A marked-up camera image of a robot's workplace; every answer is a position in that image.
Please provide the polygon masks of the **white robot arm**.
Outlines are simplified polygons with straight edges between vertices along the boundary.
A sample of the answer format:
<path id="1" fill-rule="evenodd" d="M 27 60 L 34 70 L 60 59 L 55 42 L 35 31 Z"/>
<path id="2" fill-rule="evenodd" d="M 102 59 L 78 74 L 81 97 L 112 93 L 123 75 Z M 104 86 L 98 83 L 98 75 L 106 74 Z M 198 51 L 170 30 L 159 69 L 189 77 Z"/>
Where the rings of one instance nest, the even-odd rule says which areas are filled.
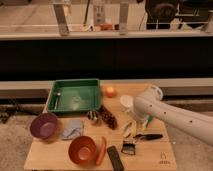
<path id="1" fill-rule="evenodd" d="M 175 107 L 162 101 L 163 92 L 148 86 L 133 98 L 132 112 L 137 120 L 151 115 L 171 126 L 213 146 L 213 117 Z"/>

